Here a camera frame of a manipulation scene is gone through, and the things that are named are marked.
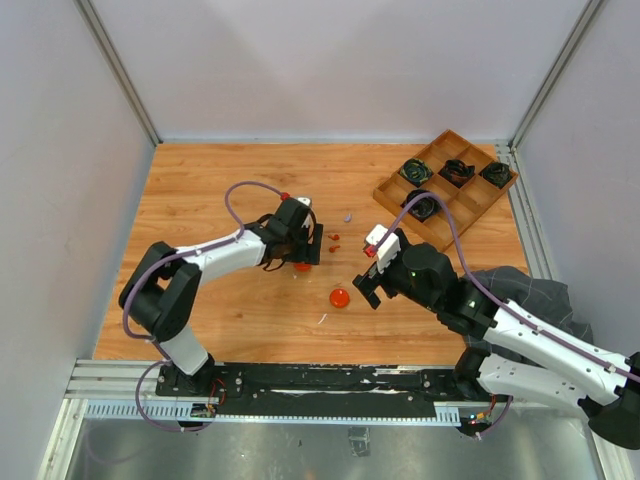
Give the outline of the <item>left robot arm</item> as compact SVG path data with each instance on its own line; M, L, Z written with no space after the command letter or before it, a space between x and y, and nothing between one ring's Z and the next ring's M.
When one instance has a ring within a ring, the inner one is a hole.
M214 383L214 360L189 326L199 289L246 268L274 271L287 263L317 265L322 235L311 199L287 197L274 213L228 236L180 248L156 242L120 293L123 328L137 337L128 322L140 326L142 337L180 373L181 386L192 395L203 395Z

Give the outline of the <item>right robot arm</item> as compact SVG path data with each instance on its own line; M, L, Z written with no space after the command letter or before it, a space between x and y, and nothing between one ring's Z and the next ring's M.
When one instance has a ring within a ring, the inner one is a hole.
M429 244L386 240L364 248L374 262L353 284L373 308L402 295L461 335L485 340L528 359L517 366L497 354L469 349L453 375L466 400L482 393L520 397L582 412L591 430L629 450L639 447L639 357L580 340L535 317L513 300L501 301L480 283L457 276L449 258Z

